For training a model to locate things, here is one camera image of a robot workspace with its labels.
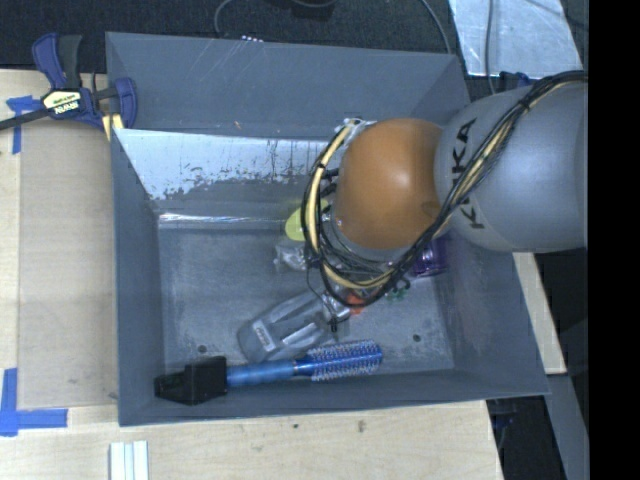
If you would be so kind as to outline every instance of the cable bundle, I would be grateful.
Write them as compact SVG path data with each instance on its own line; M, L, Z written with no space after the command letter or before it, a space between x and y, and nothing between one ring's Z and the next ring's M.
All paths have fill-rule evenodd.
M390 291L398 290L401 282L408 287L405 274L426 245L444 230L458 206L489 174L518 120L551 92L567 84L583 82L587 82L587 76L582 71L568 71L538 80L521 100L503 114L485 137L449 191L435 221L396 261L387 265L358 256L345 244L332 243L323 227L323 217L330 207L323 208L321 198L335 189L333 178L337 175L336 171L327 170L328 163L348 137L363 124L360 120L348 120L316 160L303 197L301 220L308 248L308 267L318 267L327 292L349 307L368 306ZM328 181L328 184L321 189L323 181Z

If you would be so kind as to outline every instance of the brush bristles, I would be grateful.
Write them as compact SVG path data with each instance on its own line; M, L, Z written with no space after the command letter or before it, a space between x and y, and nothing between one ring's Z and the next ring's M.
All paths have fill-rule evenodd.
M338 343L307 352L313 363L312 381L370 375L382 362L382 350L373 340Z

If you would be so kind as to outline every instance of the gray bin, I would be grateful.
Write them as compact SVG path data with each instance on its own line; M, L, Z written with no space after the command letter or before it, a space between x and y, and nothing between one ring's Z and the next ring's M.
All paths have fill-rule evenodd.
M342 119L444 125L468 96L448 55L131 34L107 46L110 78L130 76L140 95L140 129L111 142L121 425L548 391L511 254L450 232L445 273L350 320L344 339L383 348L376 375L237 388L194 407L154 397L153 379L188 362L241 363L242 324L306 289L304 273L274 267L274 248Z

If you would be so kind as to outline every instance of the black floor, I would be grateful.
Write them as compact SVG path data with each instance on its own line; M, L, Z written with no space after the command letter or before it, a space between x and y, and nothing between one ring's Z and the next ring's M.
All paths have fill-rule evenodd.
M104 73L105 31L215 37L215 10L223 1L0 0L0 67L33 68L31 44L55 31L82 34L80 70ZM447 0L427 1L460 55ZM561 2L588 70L589 0ZM219 26L223 36L231 38L250 35L283 42L445 51L433 20L418 0L339 0L324 8L291 0L240 0L220 12ZM467 85L472 100L489 94L486 79L467 77ZM563 333L586 316L586 252L538 255L537 261ZM588 370L573 380L588 425ZM497 431L507 480L564 478L542 398L490 403L490 407L507 414L501 416Z

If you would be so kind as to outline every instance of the wooden table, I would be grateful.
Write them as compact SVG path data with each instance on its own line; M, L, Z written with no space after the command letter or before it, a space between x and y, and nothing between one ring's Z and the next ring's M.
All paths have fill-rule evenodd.
M46 89L37 72L0 70L0 119L13 115L4 105L8 97ZM65 126L27 125L23 142ZM19 366L18 318L29 302L19 296L21 158L11 144L12 132L0 132L0 370ZM563 373L534 258L515 259L545 369ZM70 336L89 332L69 326ZM59 341L57 347L72 346ZM115 404L84 405L69 409L67 428L0 437L0 478L106 479L110 443L139 440L148 442L152 480L503 478L484 402L128 428L118 426Z

